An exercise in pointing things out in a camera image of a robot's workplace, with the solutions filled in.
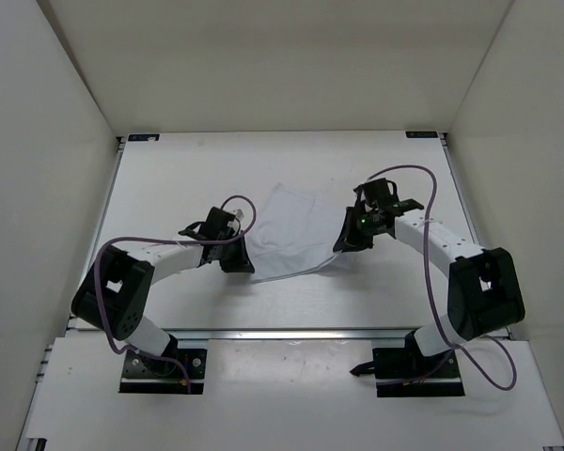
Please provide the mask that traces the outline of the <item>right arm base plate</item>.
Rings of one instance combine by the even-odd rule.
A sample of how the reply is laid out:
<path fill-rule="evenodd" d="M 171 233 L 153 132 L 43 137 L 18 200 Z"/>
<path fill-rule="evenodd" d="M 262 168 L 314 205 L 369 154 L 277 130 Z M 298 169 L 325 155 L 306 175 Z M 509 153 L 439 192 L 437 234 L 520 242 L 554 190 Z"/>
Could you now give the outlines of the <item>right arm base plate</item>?
<path fill-rule="evenodd" d="M 350 370 L 372 375 L 378 398 L 463 397 L 462 376 L 453 350 L 425 357 L 415 349 L 374 348 L 372 359 Z"/>

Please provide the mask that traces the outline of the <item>white skirt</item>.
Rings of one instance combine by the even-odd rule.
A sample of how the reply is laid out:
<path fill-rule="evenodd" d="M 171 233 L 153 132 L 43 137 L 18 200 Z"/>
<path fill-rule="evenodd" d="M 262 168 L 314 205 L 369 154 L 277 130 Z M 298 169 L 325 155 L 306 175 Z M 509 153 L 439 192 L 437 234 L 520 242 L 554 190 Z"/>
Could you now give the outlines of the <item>white skirt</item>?
<path fill-rule="evenodd" d="M 349 270 L 355 256 L 333 250 L 344 218 L 343 207 L 277 184 L 245 236 L 255 268 L 250 281 L 272 282 L 328 268 Z"/>

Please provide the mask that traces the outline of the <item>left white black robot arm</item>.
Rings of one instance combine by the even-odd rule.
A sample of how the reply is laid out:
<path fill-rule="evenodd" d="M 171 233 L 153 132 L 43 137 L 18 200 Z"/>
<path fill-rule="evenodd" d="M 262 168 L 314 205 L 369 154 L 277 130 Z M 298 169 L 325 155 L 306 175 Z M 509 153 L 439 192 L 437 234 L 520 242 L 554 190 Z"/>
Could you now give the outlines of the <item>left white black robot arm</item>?
<path fill-rule="evenodd" d="M 145 315 L 149 292 L 162 280 L 218 262 L 224 273 L 253 273 L 237 220 L 198 221 L 180 239 L 118 237 L 104 244 L 75 292 L 70 311 L 106 337 L 116 355 L 132 354 L 158 377 L 190 381 L 178 340 Z"/>

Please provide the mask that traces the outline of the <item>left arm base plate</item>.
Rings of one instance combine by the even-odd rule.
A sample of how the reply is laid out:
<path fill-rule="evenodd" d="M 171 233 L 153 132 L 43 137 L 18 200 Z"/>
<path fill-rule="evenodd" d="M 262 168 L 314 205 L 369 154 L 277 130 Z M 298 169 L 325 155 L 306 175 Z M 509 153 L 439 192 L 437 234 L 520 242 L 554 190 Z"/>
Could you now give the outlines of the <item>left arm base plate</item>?
<path fill-rule="evenodd" d="M 202 395 L 207 368 L 208 349 L 178 344 L 176 360 L 189 376 L 187 381 L 173 363 L 152 361 L 128 351 L 121 369 L 118 391 L 121 394 Z"/>

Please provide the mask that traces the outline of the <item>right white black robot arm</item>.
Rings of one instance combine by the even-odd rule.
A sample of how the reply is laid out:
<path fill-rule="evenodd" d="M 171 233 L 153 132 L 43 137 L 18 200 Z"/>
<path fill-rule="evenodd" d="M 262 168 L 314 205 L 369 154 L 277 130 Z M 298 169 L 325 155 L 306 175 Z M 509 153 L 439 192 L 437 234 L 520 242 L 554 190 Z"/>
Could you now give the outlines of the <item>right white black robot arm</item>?
<path fill-rule="evenodd" d="M 425 286 L 433 323 L 405 336 L 387 366 L 424 376 L 455 350 L 525 317 L 525 306 L 511 254 L 486 249 L 433 220 L 416 203 L 399 202 L 365 210 L 348 207 L 334 249 L 360 252 L 374 238 L 388 235 L 423 257 Z"/>

